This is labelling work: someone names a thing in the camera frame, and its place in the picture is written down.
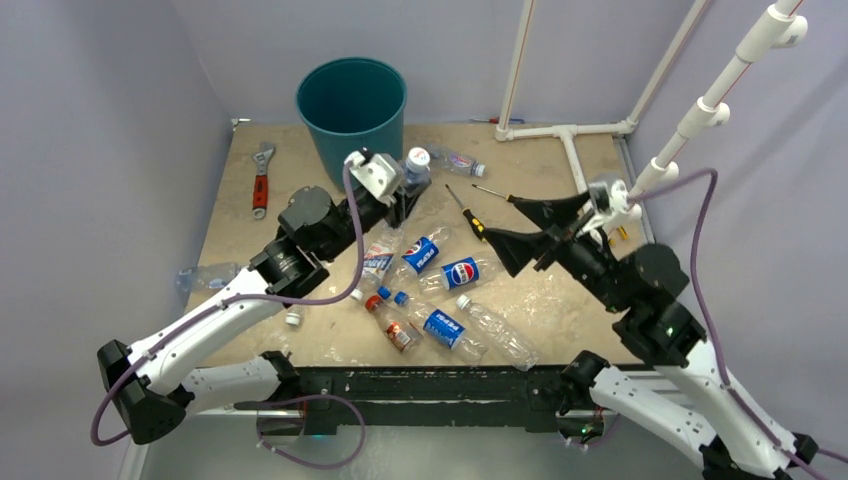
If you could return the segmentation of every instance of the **teal trash bin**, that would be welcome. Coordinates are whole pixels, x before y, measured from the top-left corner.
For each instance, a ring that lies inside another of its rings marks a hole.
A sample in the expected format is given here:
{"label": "teal trash bin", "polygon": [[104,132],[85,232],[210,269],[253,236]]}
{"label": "teal trash bin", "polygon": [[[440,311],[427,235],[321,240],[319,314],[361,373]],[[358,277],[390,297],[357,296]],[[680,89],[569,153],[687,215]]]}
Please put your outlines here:
{"label": "teal trash bin", "polygon": [[406,82],[394,68],[370,58],[341,58],[313,70],[297,89],[297,110],[309,127],[327,175],[344,188],[344,160],[366,147],[403,155]]}

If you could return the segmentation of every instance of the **plastic bottle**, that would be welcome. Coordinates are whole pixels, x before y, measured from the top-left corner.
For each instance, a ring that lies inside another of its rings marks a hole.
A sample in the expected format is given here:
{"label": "plastic bottle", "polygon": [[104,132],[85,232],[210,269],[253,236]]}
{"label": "plastic bottle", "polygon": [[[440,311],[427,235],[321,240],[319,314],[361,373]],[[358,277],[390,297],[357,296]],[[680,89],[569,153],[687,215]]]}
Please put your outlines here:
{"label": "plastic bottle", "polygon": [[430,165],[466,177],[482,177],[486,166],[473,157],[455,152],[441,145],[424,145],[430,154]]}
{"label": "plastic bottle", "polygon": [[392,228],[389,224],[381,224],[380,236],[368,247],[362,266],[362,278],[350,297],[361,302],[377,291],[383,277],[391,266],[395,253],[403,243],[403,229]]}
{"label": "plastic bottle", "polygon": [[177,272],[177,288],[184,292],[220,290],[232,282],[241,270],[235,262],[186,268]]}
{"label": "plastic bottle", "polygon": [[304,305],[292,305],[289,307],[286,312],[286,323],[293,327],[299,327],[303,321],[303,312],[305,310],[306,307]]}
{"label": "plastic bottle", "polygon": [[509,360],[510,365],[526,372],[539,362],[539,349],[517,331],[506,319],[468,295],[456,300],[456,306],[467,316],[467,324],[483,334],[489,343]]}
{"label": "plastic bottle", "polygon": [[421,147],[412,147],[403,164],[407,187],[427,183],[430,179],[430,154]]}
{"label": "plastic bottle", "polygon": [[432,303],[410,297],[405,292],[395,295],[395,303],[403,307],[413,325],[429,333],[439,343],[453,350],[462,360],[477,365],[489,349],[480,338]]}
{"label": "plastic bottle", "polygon": [[371,313],[380,331],[400,353],[409,352],[424,339],[421,332],[406,321],[401,312],[386,305],[379,296],[372,295],[366,300],[365,309]]}
{"label": "plastic bottle", "polygon": [[427,270],[418,279],[418,287],[426,296],[453,290],[474,283],[475,286],[490,282],[504,271],[498,256],[491,252],[480,252],[471,257]]}
{"label": "plastic bottle", "polygon": [[397,268],[389,278],[389,284],[395,290],[412,286],[418,274],[432,263],[439,254],[439,247],[444,246],[450,236],[450,227],[439,227],[426,237],[419,238],[406,250],[406,253],[401,255],[404,261],[398,262]]}

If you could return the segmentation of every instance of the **adjustable wrench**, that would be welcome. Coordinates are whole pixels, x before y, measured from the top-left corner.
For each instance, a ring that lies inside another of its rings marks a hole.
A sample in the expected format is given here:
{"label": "adjustable wrench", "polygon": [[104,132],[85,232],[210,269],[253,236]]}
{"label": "adjustable wrench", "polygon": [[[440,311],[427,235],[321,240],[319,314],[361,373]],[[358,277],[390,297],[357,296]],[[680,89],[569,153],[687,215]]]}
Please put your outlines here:
{"label": "adjustable wrench", "polygon": [[262,142],[259,145],[261,151],[253,154],[256,162],[256,181],[253,182],[253,218],[262,220],[265,218],[265,210],[268,209],[268,162],[274,156],[276,147],[271,142]]}

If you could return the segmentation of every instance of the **bin rim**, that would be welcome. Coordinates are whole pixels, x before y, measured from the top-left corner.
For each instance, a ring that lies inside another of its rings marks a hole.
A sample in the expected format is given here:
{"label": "bin rim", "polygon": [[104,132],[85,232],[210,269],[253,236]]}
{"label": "bin rim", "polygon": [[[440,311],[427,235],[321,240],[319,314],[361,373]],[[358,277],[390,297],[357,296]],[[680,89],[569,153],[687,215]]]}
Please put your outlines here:
{"label": "bin rim", "polygon": [[[306,84],[306,82],[310,78],[312,78],[313,75],[317,75],[322,70],[333,67],[333,66],[335,66],[339,63],[348,63],[348,62],[353,61],[353,60],[365,61],[365,62],[373,63],[375,65],[379,65],[379,66],[387,69],[389,72],[391,72],[392,75],[394,75],[400,81],[401,89],[403,90],[403,100],[401,100],[400,106],[398,107],[398,109],[394,113],[394,115],[392,115],[388,120],[381,123],[380,125],[377,125],[374,128],[370,128],[368,130],[364,130],[364,131],[361,131],[361,132],[352,132],[352,133],[331,132],[330,130],[325,130],[325,129],[315,125],[314,123],[310,122],[309,120],[307,120],[306,117],[303,115],[303,112],[300,110],[300,101],[299,100],[300,100],[301,90],[303,90],[303,85]],[[399,115],[402,115],[404,109],[406,108],[406,97],[407,97],[406,81],[403,79],[403,76],[400,74],[400,72],[395,70],[394,67],[392,67],[388,63],[381,62],[380,60],[377,60],[377,59],[374,59],[374,58],[368,58],[368,57],[344,57],[344,58],[337,58],[337,59],[335,59],[331,62],[321,64],[321,65],[315,67],[305,77],[303,77],[303,80],[300,81],[300,85],[297,86],[297,93],[295,94],[294,103],[295,103],[295,107],[297,107],[298,116],[300,116],[300,119],[303,120],[303,123],[305,123],[309,128],[315,129],[315,130],[317,130],[321,133],[325,133],[325,134],[333,135],[333,136],[337,136],[337,137],[360,137],[360,136],[367,135],[369,133],[375,132],[375,131],[385,127],[386,125],[395,121],[398,118]]]}

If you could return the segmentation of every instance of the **tabletop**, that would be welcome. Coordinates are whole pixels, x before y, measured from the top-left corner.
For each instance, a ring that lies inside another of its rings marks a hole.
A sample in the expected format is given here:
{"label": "tabletop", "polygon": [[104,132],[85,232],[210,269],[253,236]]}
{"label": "tabletop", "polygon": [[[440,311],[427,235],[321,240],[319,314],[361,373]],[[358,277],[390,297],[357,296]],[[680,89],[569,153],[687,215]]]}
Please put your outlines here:
{"label": "tabletop", "polygon": [[[405,223],[404,244],[411,244],[437,226],[453,229],[450,241],[436,261],[445,264],[491,249],[480,243],[444,188],[449,183],[456,194],[489,227],[530,232],[535,227],[510,204],[471,187],[472,181],[491,189],[525,198],[563,198],[577,193],[565,152],[554,138],[526,139],[500,143],[493,126],[438,124],[407,125],[404,151],[425,143],[448,146],[475,157],[486,165],[483,178],[470,179],[433,169],[433,184],[422,195]],[[268,215],[256,220],[251,198],[256,166],[251,155],[269,141],[276,154],[268,167]],[[601,173],[620,174],[621,162],[609,135],[584,135],[576,146],[587,179]],[[277,230],[277,215],[289,197],[304,186],[320,186],[338,201],[344,194],[324,172],[306,127],[242,124],[237,128],[227,157],[221,184],[200,255],[200,265],[219,262],[247,264]],[[642,243],[640,226],[627,226],[630,238],[619,239],[613,251],[621,256]],[[377,229],[366,235],[366,248]],[[348,248],[328,266],[330,278],[309,298],[326,298],[344,290],[356,264],[355,248]],[[188,308],[199,305],[212,293],[196,292]],[[635,358],[620,344],[611,325],[618,320],[579,283],[557,265],[547,271],[525,268],[516,278],[503,273],[468,295],[503,314],[517,330],[528,337],[545,364],[568,363],[581,350],[592,350],[614,363]],[[453,298],[437,306],[458,321]],[[320,307],[307,307],[299,327],[285,323],[285,312],[258,323],[204,362],[220,366],[243,362],[268,350],[291,352],[295,366],[399,366],[460,365],[449,350],[430,338],[413,355],[401,355],[377,328],[362,305],[346,299]],[[502,365],[506,360],[490,349],[483,364]]]}

